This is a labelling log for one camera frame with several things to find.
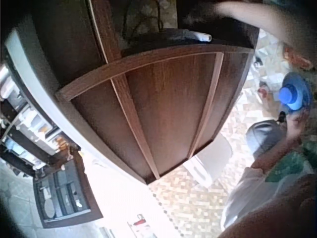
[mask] white shirt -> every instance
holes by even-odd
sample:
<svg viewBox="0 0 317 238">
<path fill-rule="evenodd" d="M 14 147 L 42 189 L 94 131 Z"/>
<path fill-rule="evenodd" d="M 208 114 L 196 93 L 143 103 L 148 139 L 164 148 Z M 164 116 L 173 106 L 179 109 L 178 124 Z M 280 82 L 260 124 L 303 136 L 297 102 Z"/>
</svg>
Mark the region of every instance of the white shirt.
<svg viewBox="0 0 317 238">
<path fill-rule="evenodd" d="M 244 169 L 222 213 L 220 225 L 223 231 L 236 220 L 274 199 L 300 177 L 315 173 L 304 156 L 293 153 L 285 156 L 268 175 L 264 175 L 262 169 Z"/>
</svg>

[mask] blurry hand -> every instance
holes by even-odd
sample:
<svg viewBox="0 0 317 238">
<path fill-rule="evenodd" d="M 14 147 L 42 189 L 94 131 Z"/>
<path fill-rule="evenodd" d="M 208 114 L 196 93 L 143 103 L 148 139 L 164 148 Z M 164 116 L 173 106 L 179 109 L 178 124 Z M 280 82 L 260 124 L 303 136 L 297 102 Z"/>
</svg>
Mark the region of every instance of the blurry hand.
<svg viewBox="0 0 317 238">
<path fill-rule="evenodd" d="M 309 117 L 309 110 L 304 109 L 299 112 L 288 114 L 286 139 L 290 141 L 298 141 L 302 132 L 305 129 L 307 119 Z"/>
</svg>

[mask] dark wooden furniture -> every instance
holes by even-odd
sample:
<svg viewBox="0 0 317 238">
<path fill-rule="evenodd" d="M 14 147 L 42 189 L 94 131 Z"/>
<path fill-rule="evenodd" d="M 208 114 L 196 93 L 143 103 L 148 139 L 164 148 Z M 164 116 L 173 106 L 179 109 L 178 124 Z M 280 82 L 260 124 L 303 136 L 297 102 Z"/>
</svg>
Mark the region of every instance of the dark wooden furniture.
<svg viewBox="0 0 317 238">
<path fill-rule="evenodd" d="M 177 7 L 186 14 L 188 7 Z M 212 143 L 242 89 L 258 36 L 258 29 L 224 19 L 237 26 L 237 39 L 219 21 L 211 44 L 122 57 L 107 0 L 39 1 L 32 18 L 61 84 L 59 101 L 71 101 L 116 155 L 106 156 L 146 184 Z"/>
</svg>

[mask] black cable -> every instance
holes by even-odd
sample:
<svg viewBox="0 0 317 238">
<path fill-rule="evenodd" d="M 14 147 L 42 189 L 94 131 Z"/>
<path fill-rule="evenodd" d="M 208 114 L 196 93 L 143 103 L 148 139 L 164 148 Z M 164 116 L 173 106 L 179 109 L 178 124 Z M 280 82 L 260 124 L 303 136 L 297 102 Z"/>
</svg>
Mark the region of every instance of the black cable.
<svg viewBox="0 0 317 238">
<path fill-rule="evenodd" d="M 142 22 L 144 22 L 147 19 L 151 19 L 151 18 L 157 18 L 158 20 L 158 31 L 161 32 L 163 30 L 163 22 L 160 19 L 160 5 L 159 5 L 159 1 L 158 0 L 153 0 L 155 1 L 156 5 L 157 5 L 157 9 L 158 9 L 158 16 L 145 16 L 143 17 L 138 24 L 133 28 L 132 33 L 129 37 L 129 42 L 131 40 L 131 38 L 133 37 L 135 31 L 139 28 L 139 26 L 141 25 Z M 128 11 L 129 8 L 131 6 L 132 0 L 129 0 L 129 2 L 126 5 L 125 11 L 124 11 L 124 15 L 123 15 L 123 25 L 122 25 L 122 37 L 124 39 L 126 39 L 126 32 L 127 32 L 127 17 L 128 17 Z"/>
<path fill-rule="evenodd" d="M 155 18 L 155 19 L 157 18 L 157 19 L 158 19 L 158 24 L 159 24 L 159 29 L 160 29 L 160 28 L 163 29 L 163 22 L 162 22 L 157 16 L 145 16 L 145 17 L 143 17 L 143 19 L 141 19 L 141 20 L 139 21 L 139 23 L 133 28 L 128 43 L 130 43 L 131 39 L 133 38 L 133 35 L 134 35 L 135 31 L 139 28 L 139 26 L 140 26 L 145 20 L 151 19 L 151 18 Z"/>
<path fill-rule="evenodd" d="M 124 10 L 124 15 L 123 15 L 123 25 L 122 25 L 122 37 L 125 39 L 125 35 L 127 33 L 127 17 L 128 17 L 128 10 L 130 8 L 130 5 L 132 3 L 132 0 L 129 0 L 125 10 Z"/>
</svg>

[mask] blue cap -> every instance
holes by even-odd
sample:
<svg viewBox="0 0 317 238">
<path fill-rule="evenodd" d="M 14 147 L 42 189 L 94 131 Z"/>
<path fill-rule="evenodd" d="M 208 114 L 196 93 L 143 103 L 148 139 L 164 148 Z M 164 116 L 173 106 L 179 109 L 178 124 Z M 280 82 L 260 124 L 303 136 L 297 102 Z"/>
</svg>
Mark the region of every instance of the blue cap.
<svg viewBox="0 0 317 238">
<path fill-rule="evenodd" d="M 280 101 L 284 104 L 292 104 L 297 100 L 297 90 L 292 84 L 286 84 L 279 91 Z"/>
</svg>

